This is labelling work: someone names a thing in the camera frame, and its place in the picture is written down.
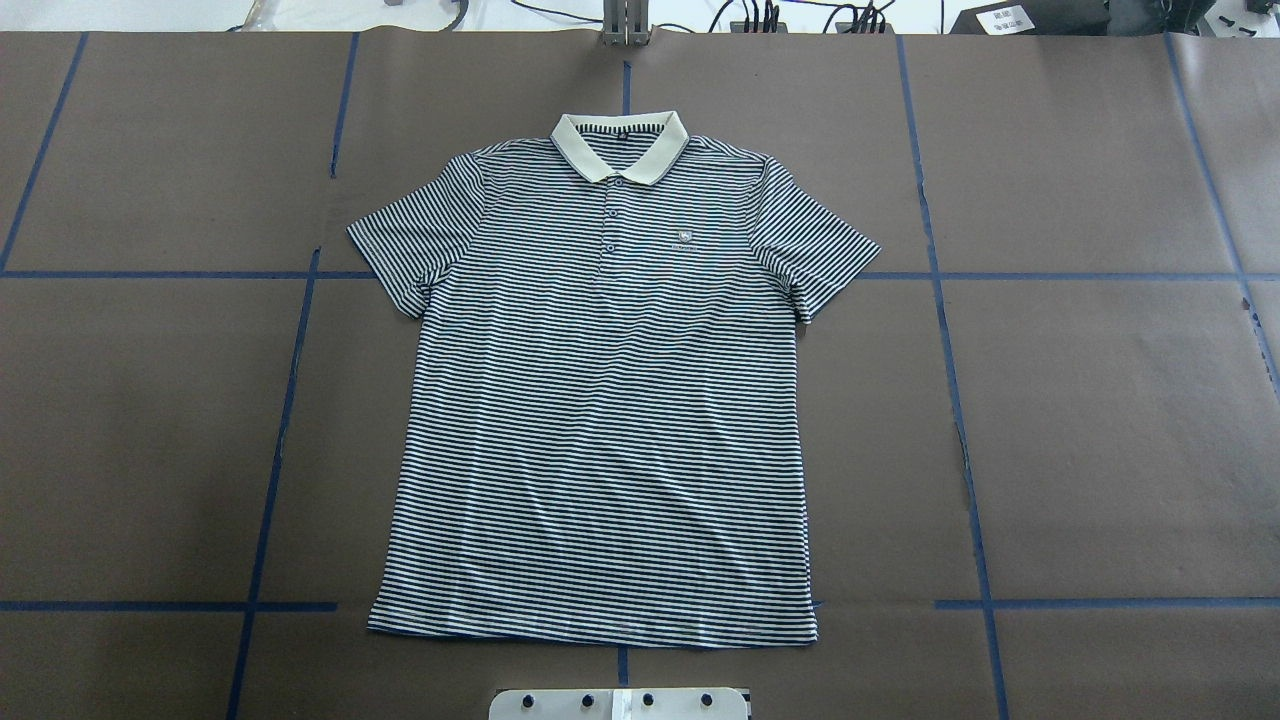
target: shirt collar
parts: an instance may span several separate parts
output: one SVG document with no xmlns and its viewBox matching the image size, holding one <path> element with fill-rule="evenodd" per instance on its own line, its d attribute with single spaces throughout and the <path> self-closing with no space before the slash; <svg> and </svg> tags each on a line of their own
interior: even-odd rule
<svg viewBox="0 0 1280 720">
<path fill-rule="evenodd" d="M 586 140 L 582 140 L 582 135 L 577 132 L 579 126 L 623 129 L 655 124 L 662 126 L 658 140 L 634 165 L 621 172 L 614 170 L 602 160 L 595 150 L 591 150 L 591 146 L 586 143 Z M 561 122 L 552 131 L 552 142 L 559 149 L 564 160 L 588 182 L 595 183 L 604 178 L 622 176 L 632 182 L 653 184 L 676 164 L 680 152 L 689 143 L 689 132 L 685 131 L 685 126 L 681 124 L 680 115 L 675 110 L 644 115 L 562 115 Z"/>
</svg>

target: brown surface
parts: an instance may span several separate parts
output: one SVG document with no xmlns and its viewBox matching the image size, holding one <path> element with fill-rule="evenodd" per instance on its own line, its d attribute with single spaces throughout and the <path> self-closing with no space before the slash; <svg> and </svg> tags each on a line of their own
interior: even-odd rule
<svg viewBox="0 0 1280 720">
<path fill-rule="evenodd" d="M 77 33 L 0 33 L 0 237 L 13 224 L 78 41 Z"/>
<path fill-rule="evenodd" d="M 367 614 L 260 615 L 239 717 L 479 720 L 502 689 L 617 683 L 613 648 L 406 638 L 365 630 Z"/>
<path fill-rule="evenodd" d="M 351 36 L 192 37 L 91 35 L 9 269 L 306 270 Z"/>
<path fill-rule="evenodd" d="M 244 600 L 302 284 L 0 282 L 0 600 Z"/>
<path fill-rule="evenodd" d="M 1280 45 L 1257 47 L 1174 36 L 1196 129 L 1244 270 L 1280 272 Z"/>
<path fill-rule="evenodd" d="M 980 615 L 827 603 L 818 623 L 808 648 L 632 650 L 631 687 L 748 688 L 759 720 L 996 716 Z"/>
<path fill-rule="evenodd" d="M 1280 717 L 1280 609 L 1001 612 L 1012 717 Z"/>
<path fill-rule="evenodd" d="M 1280 596 L 1280 405 L 1234 282 L 946 293 L 996 597 Z"/>
<path fill-rule="evenodd" d="M 223 717 L 241 616 L 3 612 L 5 720 Z"/>
<path fill-rule="evenodd" d="M 365 270 L 346 223 L 452 154 L 618 111 L 625 59 L 634 110 L 781 158 L 887 246 L 873 273 L 927 268 L 891 38 L 371 31 L 329 179 L 349 37 L 92 35 L 9 269 L 302 270 L 324 245 Z M 0 104 L 0 214 L 74 42 L 0 36 L 24 97 Z M 1230 143 L 1271 135 L 1272 86 L 1240 68 L 1265 45 L 1181 49 L 1233 197 L 1280 161 Z M 1229 270 L 1160 38 L 906 47 L 942 269 Z M 1219 68 L 1257 90 L 1196 79 Z M 1247 265 L 1271 266 L 1275 223 L 1234 202 Z M 0 275 L 0 601 L 246 600 L 303 286 Z M 1252 288 L 1280 348 L 1280 284 Z M 1280 404 L 1234 281 L 945 290 L 997 598 L 1280 596 Z M 416 340 L 375 282 L 317 281 L 261 592 L 339 610 L 256 616 L 241 717 L 479 719 L 500 688 L 617 683 L 613 648 L 364 630 Z M 980 612 L 932 606 L 979 592 L 931 283 L 835 300 L 799 404 L 822 641 L 632 651 L 631 684 L 749 687 L 763 720 L 995 717 Z M 5 717 L 227 715 L 239 614 L 13 610 Z M 1274 615 L 1001 612 L 1012 716 L 1274 716 Z"/>
<path fill-rule="evenodd" d="M 892 37 L 662 31 L 632 64 L 634 113 L 776 156 L 884 247 L 873 270 L 929 269 Z"/>
<path fill-rule="evenodd" d="M 909 37 L 943 270 L 1228 272 L 1160 37 Z"/>
</svg>

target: shirt sleeve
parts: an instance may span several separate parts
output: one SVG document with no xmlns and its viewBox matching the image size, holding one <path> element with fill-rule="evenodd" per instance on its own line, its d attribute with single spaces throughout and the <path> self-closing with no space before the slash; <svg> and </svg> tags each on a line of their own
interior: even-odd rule
<svg viewBox="0 0 1280 720">
<path fill-rule="evenodd" d="M 800 190 L 773 158 L 764 164 L 758 211 L 751 249 L 804 324 L 879 252 L 879 245 Z"/>
<path fill-rule="evenodd" d="M 475 158 L 458 155 L 440 177 L 356 220 L 347 233 L 396 307 L 420 318 L 431 286 L 470 249 L 484 205 L 484 181 Z"/>
</svg>

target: short-sleeved shirt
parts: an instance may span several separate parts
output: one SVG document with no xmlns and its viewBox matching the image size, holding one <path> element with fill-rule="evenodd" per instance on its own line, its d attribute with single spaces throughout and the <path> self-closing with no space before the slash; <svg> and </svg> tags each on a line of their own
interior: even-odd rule
<svg viewBox="0 0 1280 720">
<path fill-rule="evenodd" d="M 795 324 L 876 243 L 673 111 L 458 155 L 349 234 L 421 319 L 371 629 L 817 639 Z"/>
</svg>

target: gray metal bracket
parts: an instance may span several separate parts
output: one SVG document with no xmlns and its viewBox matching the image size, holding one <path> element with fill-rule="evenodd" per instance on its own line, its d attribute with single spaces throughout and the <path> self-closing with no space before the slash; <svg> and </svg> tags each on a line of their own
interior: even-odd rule
<svg viewBox="0 0 1280 720">
<path fill-rule="evenodd" d="M 604 0 L 605 45 L 649 45 L 649 0 Z"/>
</svg>

